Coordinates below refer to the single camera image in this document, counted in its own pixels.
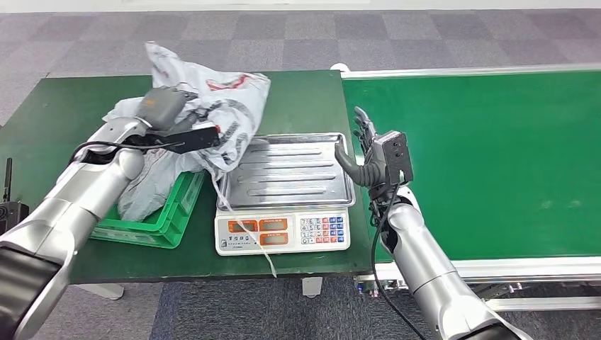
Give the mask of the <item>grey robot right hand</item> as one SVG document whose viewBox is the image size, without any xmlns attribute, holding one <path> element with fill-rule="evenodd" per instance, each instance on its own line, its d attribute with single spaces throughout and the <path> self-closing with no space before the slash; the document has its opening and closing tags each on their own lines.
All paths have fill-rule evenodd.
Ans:
<svg viewBox="0 0 601 340">
<path fill-rule="evenodd" d="M 364 152 L 364 164 L 359 165 L 345 152 L 341 142 L 335 145 L 335 159 L 343 172 L 358 186 L 372 188 L 386 182 L 386 163 L 383 157 L 378 157 L 373 151 L 374 140 L 377 132 L 367 113 L 360 107 L 354 107 L 354 122 L 359 130 L 354 130 L 354 135 L 361 144 Z"/>
</svg>

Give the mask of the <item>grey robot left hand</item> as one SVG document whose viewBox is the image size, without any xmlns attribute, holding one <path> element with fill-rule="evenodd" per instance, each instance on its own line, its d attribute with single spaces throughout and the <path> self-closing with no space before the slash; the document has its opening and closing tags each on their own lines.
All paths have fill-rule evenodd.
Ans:
<svg viewBox="0 0 601 340">
<path fill-rule="evenodd" d="M 146 93 L 138 104 L 135 117 L 143 121 L 150 132 L 159 136 L 175 135 L 192 129 L 196 122 L 187 113 L 182 120 L 176 121 L 187 102 L 198 98 L 195 93 L 176 87 L 161 86 Z"/>
</svg>

